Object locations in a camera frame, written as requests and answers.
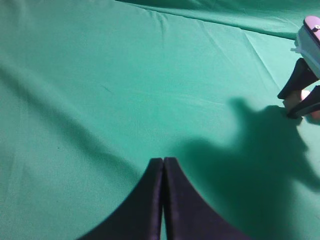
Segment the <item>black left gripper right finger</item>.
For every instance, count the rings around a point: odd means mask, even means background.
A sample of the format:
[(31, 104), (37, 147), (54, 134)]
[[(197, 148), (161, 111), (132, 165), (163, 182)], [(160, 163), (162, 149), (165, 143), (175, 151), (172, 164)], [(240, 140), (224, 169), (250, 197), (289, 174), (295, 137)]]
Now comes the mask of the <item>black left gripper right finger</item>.
[(168, 240), (249, 240), (195, 190), (174, 157), (164, 159), (163, 207)]

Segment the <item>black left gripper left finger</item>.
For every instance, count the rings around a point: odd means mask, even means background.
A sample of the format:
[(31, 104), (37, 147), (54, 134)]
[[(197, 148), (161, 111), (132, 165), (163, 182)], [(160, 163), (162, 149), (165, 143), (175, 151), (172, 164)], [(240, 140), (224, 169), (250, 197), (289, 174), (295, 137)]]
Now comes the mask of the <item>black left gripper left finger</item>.
[(164, 162), (152, 158), (137, 185), (103, 222), (81, 240), (159, 240)]

